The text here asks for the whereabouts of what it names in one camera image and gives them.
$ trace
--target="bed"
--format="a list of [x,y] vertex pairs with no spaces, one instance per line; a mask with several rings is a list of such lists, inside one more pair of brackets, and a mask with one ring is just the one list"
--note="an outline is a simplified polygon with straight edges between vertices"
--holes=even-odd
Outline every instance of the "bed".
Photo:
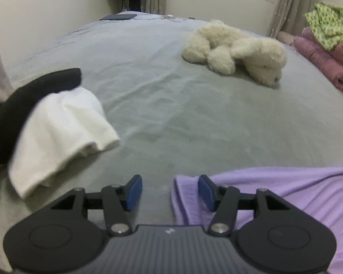
[[[343,93],[286,47],[280,83],[257,85],[242,67],[217,75],[181,58],[188,36],[205,22],[139,14],[98,21],[62,36],[8,69],[19,87],[49,71],[79,67],[83,87],[101,101],[121,142],[74,159],[51,188],[21,200],[0,170],[0,267],[5,232],[74,187],[99,191],[141,174],[144,191],[130,218],[171,224],[177,174],[197,176],[255,166],[343,166]],[[103,226],[99,211],[90,219]]]

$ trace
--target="stuffed animal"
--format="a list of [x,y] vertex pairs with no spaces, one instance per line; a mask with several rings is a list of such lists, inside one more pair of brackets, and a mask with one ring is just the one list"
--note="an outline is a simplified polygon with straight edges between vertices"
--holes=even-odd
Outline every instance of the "stuffed animal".
[[258,83],[273,86],[282,78],[287,63],[284,47],[277,40],[252,37],[221,21],[212,21],[198,29],[188,40],[182,57],[190,63],[207,64],[224,75],[235,72],[240,59]]

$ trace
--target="screw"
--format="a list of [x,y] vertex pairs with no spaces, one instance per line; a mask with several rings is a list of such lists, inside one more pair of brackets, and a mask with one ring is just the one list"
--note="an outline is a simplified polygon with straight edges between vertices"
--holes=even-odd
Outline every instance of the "screw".
[[129,230],[129,226],[126,224],[114,224],[110,227],[110,229],[116,234],[122,234]]
[[216,223],[211,226],[211,230],[215,233],[223,234],[229,230],[229,226],[223,223]]

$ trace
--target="green blanket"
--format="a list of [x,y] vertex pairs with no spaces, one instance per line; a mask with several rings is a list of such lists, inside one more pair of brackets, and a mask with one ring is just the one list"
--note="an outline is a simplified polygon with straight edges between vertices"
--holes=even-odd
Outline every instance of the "green blanket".
[[326,2],[315,4],[305,13],[315,39],[325,50],[332,50],[343,42],[343,8]]

